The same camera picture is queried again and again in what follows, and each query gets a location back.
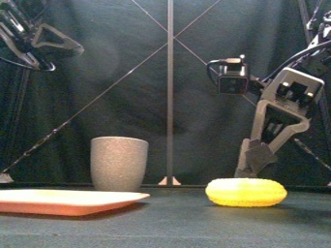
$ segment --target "black curtain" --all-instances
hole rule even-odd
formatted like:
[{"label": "black curtain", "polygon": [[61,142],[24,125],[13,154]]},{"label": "black curtain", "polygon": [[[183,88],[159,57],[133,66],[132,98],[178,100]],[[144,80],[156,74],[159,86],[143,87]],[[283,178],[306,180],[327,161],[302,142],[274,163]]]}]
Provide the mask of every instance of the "black curtain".
[{"label": "black curtain", "polygon": [[[175,22],[172,99],[167,87],[168,18]],[[11,171],[15,180],[91,182],[89,142],[100,136],[149,142],[144,183],[158,183],[167,166],[188,185],[232,177],[258,97],[218,94],[206,76],[206,63],[244,54],[251,74],[266,77],[307,47],[298,1],[175,0],[175,14],[168,16],[164,0],[59,0],[52,1],[44,21],[76,40],[85,52],[55,61],[52,73],[29,75],[8,161],[107,92],[21,160]],[[170,116],[172,165],[167,163]],[[320,120],[315,122],[320,137],[314,149],[328,161]],[[284,184],[323,185],[330,181],[328,172],[291,142],[278,156],[275,178]]]}]

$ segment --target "table surface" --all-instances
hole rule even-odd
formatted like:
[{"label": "table surface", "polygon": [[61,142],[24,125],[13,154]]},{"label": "table surface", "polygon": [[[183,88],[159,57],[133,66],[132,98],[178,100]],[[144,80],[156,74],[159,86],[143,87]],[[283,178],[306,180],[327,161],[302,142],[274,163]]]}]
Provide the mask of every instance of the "table surface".
[{"label": "table surface", "polygon": [[80,217],[0,213],[0,247],[331,247],[331,195],[288,192],[272,207],[214,205],[196,188]]}]

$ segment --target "cable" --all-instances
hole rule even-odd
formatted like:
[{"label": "cable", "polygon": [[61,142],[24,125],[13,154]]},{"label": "cable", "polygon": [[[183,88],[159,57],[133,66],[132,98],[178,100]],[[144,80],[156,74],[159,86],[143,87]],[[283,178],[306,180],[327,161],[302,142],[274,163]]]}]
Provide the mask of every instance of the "cable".
[{"label": "cable", "polygon": [[287,67],[298,59],[300,59],[302,57],[304,57],[307,54],[312,53],[314,51],[318,51],[322,48],[326,48],[328,46],[331,46],[331,41],[320,43],[312,48],[307,48],[302,50],[300,52],[298,52],[290,59],[286,60],[286,62],[275,69],[275,71],[263,79],[263,82],[267,82],[271,78],[274,78],[278,75],[278,73],[283,70],[283,68]]},{"label": "cable", "polygon": [[45,70],[39,70],[39,69],[36,69],[36,68],[33,68],[33,67],[31,67],[31,66],[27,66],[27,65],[23,65],[23,64],[20,64],[20,63],[17,63],[17,62],[15,62],[15,61],[12,61],[12,60],[4,58],[4,57],[0,57],[0,61],[5,62],[5,63],[8,63],[8,64],[11,64],[11,65],[13,65],[13,66],[19,66],[19,67],[21,67],[21,68],[25,68],[25,69],[28,69],[28,70],[32,70],[32,71],[52,72],[52,71],[56,70],[56,66],[55,66],[55,64],[53,64],[52,62],[49,62],[49,68],[48,68],[48,69],[45,69]]}]

